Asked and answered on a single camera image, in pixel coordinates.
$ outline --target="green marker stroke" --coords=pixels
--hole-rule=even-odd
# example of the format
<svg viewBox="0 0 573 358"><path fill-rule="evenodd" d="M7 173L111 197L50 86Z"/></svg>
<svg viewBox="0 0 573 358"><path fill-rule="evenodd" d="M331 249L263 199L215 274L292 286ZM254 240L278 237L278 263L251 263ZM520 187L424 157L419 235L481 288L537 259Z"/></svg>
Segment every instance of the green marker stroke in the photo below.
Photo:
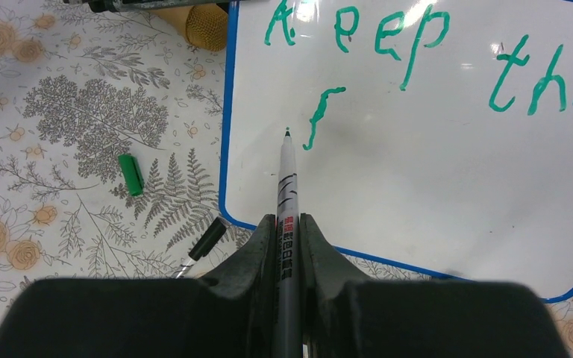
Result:
<svg viewBox="0 0 573 358"><path fill-rule="evenodd" d="M410 52L410 63L407 65L407 71L405 72L403 83L398 86L401 91L405 91L407 84L410 82L410 77L412 76L412 71L414 70L414 60L416 59L416 49L418 49L421 38L423 37L425 25L433 19L442 17L442 30L440 31L440 35L438 35L438 38L433 42L423 45L426 48L433 48L438 46L445 39L445 35L449 32L449 20L451 18L449 13L447 11L431 13L432 8L432 4L427 6L425 13L423 13L423 18L421 19L419 29L416 31L416 37L414 38L414 44L412 45L412 51Z"/></svg>
<svg viewBox="0 0 573 358"><path fill-rule="evenodd" d="M539 97L544 93L550 81L556 81L557 85L559 85L559 111L563 112L566 110L566 82L560 75L553 75L554 67L557 65L557 61L559 60L559 56L561 56L562 51L563 44L557 47L557 50L554 52L554 56L552 57L552 61L550 61L550 65L548 65L548 70L545 72L545 76L537 82L537 85L535 85L535 88L533 89L533 100L530 102L530 107L528 108L529 116L532 116L537 111Z"/></svg>
<svg viewBox="0 0 573 358"><path fill-rule="evenodd" d="M504 66L504 70L502 70L502 74L498 78L498 83L496 83L495 87L493 87L493 92L491 93L491 97L489 98L489 107L491 107L491 109L493 109L495 112L504 112L505 110L509 109L509 107L512 106L513 103L515 103L515 96L513 96L508 100L508 102L504 106L498 106L495 103L495 98L498 96L500 88L502 88L502 84L504 84L504 79L506 79L506 76L508 75L508 72L510 71L511 67L513 67L513 65L523 67L526 66L526 63L528 63L528 60L530 59L529 54L524 56L524 58L517 57L517 55L519 55L519 52L522 50L524 45L526 45L526 41L528 41L528 35L522 36L522 39L519 40L519 43L517 44L517 46L515 46L515 49L513 49L512 54L499 54L496 57L498 61L507 61L507 63L506 66Z"/></svg>
<svg viewBox="0 0 573 358"><path fill-rule="evenodd" d="M302 148L304 148L305 151L309 151L313 148L313 140L315 139L315 135L317 133L317 122L319 122L320 119L324 118L324 113L326 113L326 107L327 107L326 102L328 101L328 96L331 93L341 93L341 92L345 92L345 87L327 89L322 93L322 96L319 99L319 104L317 105L317 110L313 114L313 118L309 120L310 137L308 139L308 145L306 144L302 145Z"/></svg>
<svg viewBox="0 0 573 358"><path fill-rule="evenodd" d="M354 16L354 20L352 21L352 27L350 30L345 30L342 27L342 14L344 13L352 13ZM357 10L354 6L348 6L339 9L335 13L335 42L340 50L344 51L346 54L348 53L348 49L342 43L342 36L352 36L354 32L357 30L359 26L359 10Z"/></svg>
<svg viewBox="0 0 573 358"><path fill-rule="evenodd" d="M278 7L276 7L273 16L271 18L271 22L269 22L269 26L267 27L267 31L265 33L265 45L271 45L271 33L273 32L273 27L275 26L276 22L282 22L282 32L284 33L284 39L289 46L295 45L293 41L293 37L295 37L295 29L291 28L289 30L289 23L287 22L287 18L291 16L293 13L292 7L287 7L287 0L280 1Z"/></svg>
<svg viewBox="0 0 573 358"><path fill-rule="evenodd" d="M392 22L398 19L398 25L394 30L385 30L385 25L388 22ZM379 26L377 28L377 36L375 37L375 52L378 54L390 54L392 58L397 61L400 61L401 58L396 54L393 48L381 48L381 40L385 39L388 36L396 36L398 33L403 31L405 28L405 14L403 11L397 11L392 15L384 17L381 22L379 22Z"/></svg>

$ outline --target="green marker cap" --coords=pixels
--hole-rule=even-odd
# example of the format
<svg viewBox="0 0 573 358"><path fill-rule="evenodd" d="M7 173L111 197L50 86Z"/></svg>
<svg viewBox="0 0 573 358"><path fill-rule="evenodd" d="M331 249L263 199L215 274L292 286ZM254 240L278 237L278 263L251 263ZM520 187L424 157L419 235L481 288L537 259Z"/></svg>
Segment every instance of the green marker cap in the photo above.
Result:
<svg viewBox="0 0 573 358"><path fill-rule="evenodd" d="M119 162L119 168L124 175L128 193L131 194L131 196L142 195L144 192L144 179L140 171L140 166L137 165L137 158L130 154L122 154L117 157L117 160Z"/></svg>

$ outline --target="handwritten word keep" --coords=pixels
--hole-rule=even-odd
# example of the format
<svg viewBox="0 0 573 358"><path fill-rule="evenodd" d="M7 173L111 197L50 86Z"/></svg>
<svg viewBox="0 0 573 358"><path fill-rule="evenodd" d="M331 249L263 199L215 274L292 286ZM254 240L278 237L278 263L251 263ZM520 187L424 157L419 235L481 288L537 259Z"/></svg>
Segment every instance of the handwritten word keep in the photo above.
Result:
<svg viewBox="0 0 573 358"><path fill-rule="evenodd" d="M414 61L416 59L416 51L419 48L419 43L423 36L423 32L425 31L425 26L432 20L442 18L442 30L440 31L440 35L431 43L426 43L423 46L425 48L433 48L438 46L444 39L445 35L449 31L449 13L446 11L437 11L432 13L433 5L430 4L425 8L425 12L421 18L421 22L419 25L418 30L416 31L416 36L414 37L414 43L412 44L412 51L410 52L410 61L407 64L407 70L405 71L405 77L403 78L403 82L401 83L398 88L401 91L405 91L407 85L410 82L410 78L412 77L412 71L414 69ZM271 45L271 34L273 32L273 28L277 22L281 22L282 24L282 32L284 33L284 39L286 43L290 46L295 45L295 29L289 28L289 24L287 22L287 18L289 15L293 13L292 7L287 7L287 0L280 1L278 7L275 9L273 13L273 17L269 22L269 27L265 33L265 45ZM352 23L350 27L345 25L344 23L344 15L352 14ZM386 25L391 22L398 21L395 28L392 30L386 30ZM389 54L392 56L394 60L400 61L401 58L398 56L396 51L393 48L384 48L381 45L381 41L387 37L396 36L404 30L405 25L405 13L403 11L398 11L393 13L389 16L384 17L377 27L377 35L375 37L375 52L378 54ZM335 41L337 43L337 47L339 50L343 51L344 53L349 53L348 48L344 45L342 38L343 37L350 37L357 32L357 28L359 27L359 10L355 6L348 6L339 9L335 13Z"/></svg>

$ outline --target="marker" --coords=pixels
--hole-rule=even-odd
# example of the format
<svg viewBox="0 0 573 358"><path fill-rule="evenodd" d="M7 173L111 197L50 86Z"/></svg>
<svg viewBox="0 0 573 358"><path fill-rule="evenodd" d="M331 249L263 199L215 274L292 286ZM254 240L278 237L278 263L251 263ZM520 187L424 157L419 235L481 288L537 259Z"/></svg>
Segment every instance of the marker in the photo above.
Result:
<svg viewBox="0 0 573 358"><path fill-rule="evenodd" d="M182 278L190 272L190 269L194 264L201 259L206 257L216 243L223 237L227 227L223 222L223 219L216 218L214 222L207 228L203 236L197 241L196 245L190 250L188 257L181 262L181 265L172 273L172 278Z"/></svg>
<svg viewBox="0 0 573 358"><path fill-rule="evenodd" d="M278 270L272 356L301 358L298 175L295 172L295 147L288 129L280 154L278 180Z"/></svg>
<svg viewBox="0 0 573 358"><path fill-rule="evenodd" d="M122 170L126 189L131 196L139 196L144 193L144 178L137 164L137 158L130 154L122 154L117 157L119 168Z"/></svg>

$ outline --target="black marker cap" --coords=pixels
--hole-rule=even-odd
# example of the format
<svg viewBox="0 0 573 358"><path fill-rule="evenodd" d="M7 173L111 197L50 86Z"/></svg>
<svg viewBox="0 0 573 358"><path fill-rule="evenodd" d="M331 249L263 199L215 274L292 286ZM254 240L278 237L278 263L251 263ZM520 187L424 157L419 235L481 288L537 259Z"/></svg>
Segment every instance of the black marker cap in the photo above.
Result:
<svg viewBox="0 0 573 358"><path fill-rule="evenodd" d="M198 261L201 257L206 257L212 251L212 248L223 237L227 227L223 219L216 218L207 228L203 236L197 241L196 245L190 250L188 256Z"/></svg>
<svg viewBox="0 0 573 358"><path fill-rule="evenodd" d="M91 1L89 3L89 8L91 9L92 12L94 13L103 13L107 10L109 10L107 8L107 5L102 1Z"/></svg>

